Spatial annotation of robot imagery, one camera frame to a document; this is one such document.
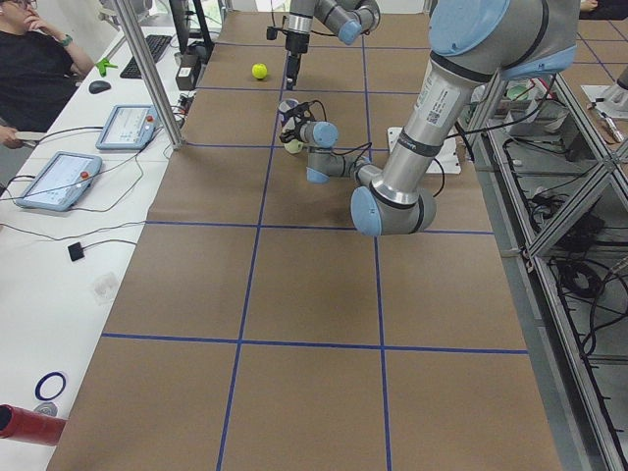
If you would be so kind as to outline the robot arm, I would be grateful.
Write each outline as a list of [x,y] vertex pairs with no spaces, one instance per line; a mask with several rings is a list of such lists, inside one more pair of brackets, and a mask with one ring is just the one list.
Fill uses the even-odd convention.
[[434,220],[436,201],[419,182],[474,89],[494,75],[530,79],[567,69],[576,54],[579,9],[577,1],[438,2],[429,24],[430,70],[384,168],[335,158],[337,128],[305,117],[304,104],[294,100],[278,107],[280,139],[308,145],[311,182],[355,178],[350,213],[362,234],[421,232]]
[[293,90],[297,84],[301,56],[308,51],[314,20],[318,20],[340,42],[351,45],[359,35],[368,34],[379,26],[381,12],[376,1],[292,1],[285,44],[288,52],[287,90]]

